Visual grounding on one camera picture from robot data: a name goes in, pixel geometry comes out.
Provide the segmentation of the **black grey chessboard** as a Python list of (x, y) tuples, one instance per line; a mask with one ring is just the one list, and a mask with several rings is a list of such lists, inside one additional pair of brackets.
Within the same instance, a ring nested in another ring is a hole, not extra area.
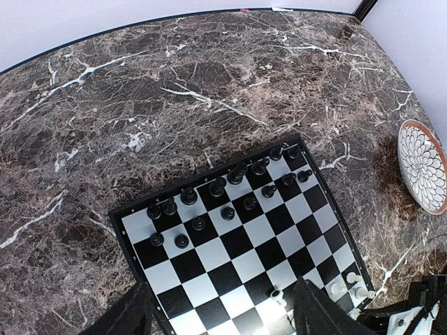
[[(339, 207), (303, 140), (276, 144), (113, 209), (164, 334), (293, 334), (293, 289), (311, 281), (345, 313), (374, 290)], [(355, 272), (360, 282), (346, 282)], [(334, 282), (347, 292), (330, 294)], [(286, 308), (270, 298), (284, 291)]]

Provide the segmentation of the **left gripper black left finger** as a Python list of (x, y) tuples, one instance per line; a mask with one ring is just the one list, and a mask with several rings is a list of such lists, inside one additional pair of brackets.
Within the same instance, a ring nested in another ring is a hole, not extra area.
[(148, 284), (139, 281), (80, 334), (151, 334), (153, 307)]

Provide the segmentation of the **white pawn h file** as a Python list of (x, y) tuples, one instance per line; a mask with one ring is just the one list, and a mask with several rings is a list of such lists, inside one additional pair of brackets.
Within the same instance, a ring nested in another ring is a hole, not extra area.
[(361, 280), (362, 280), (362, 276), (356, 274), (355, 272), (351, 271), (346, 275), (347, 283), (354, 284), (354, 283), (360, 282)]

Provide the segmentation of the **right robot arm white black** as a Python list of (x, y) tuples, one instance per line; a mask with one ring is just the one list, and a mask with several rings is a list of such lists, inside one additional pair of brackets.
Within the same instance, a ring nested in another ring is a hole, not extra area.
[(383, 308), (355, 309), (351, 317), (375, 334), (445, 334), (446, 275), (411, 283), (408, 299)]

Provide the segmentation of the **white rook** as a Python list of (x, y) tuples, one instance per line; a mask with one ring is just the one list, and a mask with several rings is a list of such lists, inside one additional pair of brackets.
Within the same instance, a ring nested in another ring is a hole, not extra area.
[(355, 297), (356, 299), (374, 299), (376, 296), (375, 291), (373, 290), (367, 290), (363, 287), (358, 287), (355, 290)]

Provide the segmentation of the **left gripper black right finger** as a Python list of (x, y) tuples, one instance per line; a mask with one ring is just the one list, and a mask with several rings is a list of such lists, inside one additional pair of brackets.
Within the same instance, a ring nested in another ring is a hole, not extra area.
[(374, 334), (303, 277), (298, 278), (294, 287), (293, 308), (296, 334)]

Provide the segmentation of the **white pawn g file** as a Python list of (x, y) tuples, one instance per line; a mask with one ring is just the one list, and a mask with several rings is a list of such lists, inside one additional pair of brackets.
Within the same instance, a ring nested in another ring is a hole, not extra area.
[(334, 282), (330, 285), (330, 294), (332, 295), (342, 295), (348, 290), (344, 284)]

